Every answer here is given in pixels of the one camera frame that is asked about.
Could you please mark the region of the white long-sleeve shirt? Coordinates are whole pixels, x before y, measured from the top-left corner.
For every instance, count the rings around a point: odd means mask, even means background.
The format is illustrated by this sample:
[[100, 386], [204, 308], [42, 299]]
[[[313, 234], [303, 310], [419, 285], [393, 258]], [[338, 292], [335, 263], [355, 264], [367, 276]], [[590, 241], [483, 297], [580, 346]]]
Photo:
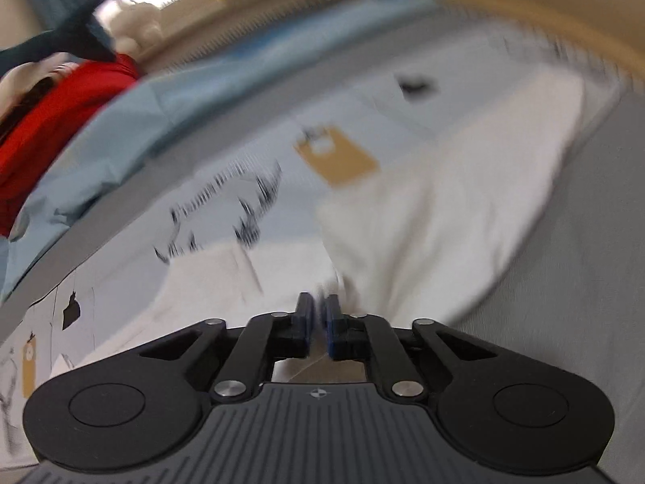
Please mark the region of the white long-sleeve shirt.
[[506, 271], [542, 212], [585, 105], [584, 79], [542, 66], [448, 139], [328, 196], [313, 238], [223, 244], [179, 259], [138, 318], [91, 354], [210, 317], [244, 325], [298, 295], [338, 295], [393, 325], [453, 323]]

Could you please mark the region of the grey printed bed sheet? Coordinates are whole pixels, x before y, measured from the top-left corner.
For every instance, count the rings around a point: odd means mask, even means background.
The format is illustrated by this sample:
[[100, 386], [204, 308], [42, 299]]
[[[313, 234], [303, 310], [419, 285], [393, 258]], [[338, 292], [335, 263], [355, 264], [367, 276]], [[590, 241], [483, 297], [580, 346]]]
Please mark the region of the grey printed bed sheet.
[[[23, 483], [639, 483], [644, 92], [587, 49], [436, 0], [262, 85], [153, 153], [1, 295], [1, 472]], [[210, 390], [244, 328], [210, 317], [92, 361], [179, 259], [313, 238], [323, 201], [445, 141], [542, 66], [585, 82], [550, 197], [453, 323], [395, 330], [427, 387], [381, 396], [328, 355]]]

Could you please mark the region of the light blue duvet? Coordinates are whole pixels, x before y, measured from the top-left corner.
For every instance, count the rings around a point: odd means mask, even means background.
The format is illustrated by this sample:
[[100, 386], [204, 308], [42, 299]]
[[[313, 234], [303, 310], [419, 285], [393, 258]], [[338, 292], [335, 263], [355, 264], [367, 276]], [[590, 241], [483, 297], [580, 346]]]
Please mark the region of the light blue duvet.
[[1, 295], [104, 194], [199, 121], [370, 33], [434, 11], [436, 0], [345, 0], [267, 25], [221, 55], [146, 77], [104, 107], [50, 164], [1, 241]]

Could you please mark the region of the red blanket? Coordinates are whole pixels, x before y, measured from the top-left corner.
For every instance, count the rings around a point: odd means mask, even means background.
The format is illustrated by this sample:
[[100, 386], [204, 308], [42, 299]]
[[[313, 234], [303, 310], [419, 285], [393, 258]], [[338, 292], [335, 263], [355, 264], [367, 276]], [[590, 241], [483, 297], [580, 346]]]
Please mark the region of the red blanket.
[[66, 145], [113, 98], [135, 85], [135, 60], [86, 61], [48, 91], [1, 142], [1, 235]]

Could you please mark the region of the white plush toy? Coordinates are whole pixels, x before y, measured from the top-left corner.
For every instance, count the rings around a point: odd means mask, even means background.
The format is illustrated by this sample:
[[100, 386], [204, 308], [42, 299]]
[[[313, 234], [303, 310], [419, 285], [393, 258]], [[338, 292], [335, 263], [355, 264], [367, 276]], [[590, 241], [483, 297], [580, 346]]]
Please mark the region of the white plush toy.
[[115, 51], [135, 57], [163, 40], [161, 10], [151, 3], [129, 4], [112, 18], [109, 30]]

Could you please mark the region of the cream folded blanket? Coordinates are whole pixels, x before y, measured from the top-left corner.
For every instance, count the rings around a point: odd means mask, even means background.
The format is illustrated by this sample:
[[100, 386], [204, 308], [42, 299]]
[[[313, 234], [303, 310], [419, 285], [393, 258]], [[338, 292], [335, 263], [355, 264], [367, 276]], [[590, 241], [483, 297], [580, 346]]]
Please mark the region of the cream folded blanket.
[[38, 63], [23, 63], [1, 79], [1, 129], [18, 123], [34, 104], [78, 69], [68, 54], [56, 54]]

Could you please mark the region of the teal shark plush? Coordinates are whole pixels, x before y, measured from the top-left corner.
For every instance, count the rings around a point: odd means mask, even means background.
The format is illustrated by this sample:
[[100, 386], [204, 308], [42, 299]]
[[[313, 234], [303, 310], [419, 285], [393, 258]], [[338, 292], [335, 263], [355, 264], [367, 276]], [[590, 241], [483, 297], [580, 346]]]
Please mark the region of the teal shark plush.
[[74, 57], [111, 63], [116, 59], [112, 40], [94, 17], [105, 0], [83, 0], [55, 29], [42, 32], [17, 46], [2, 49], [1, 75], [24, 65], [66, 52]]

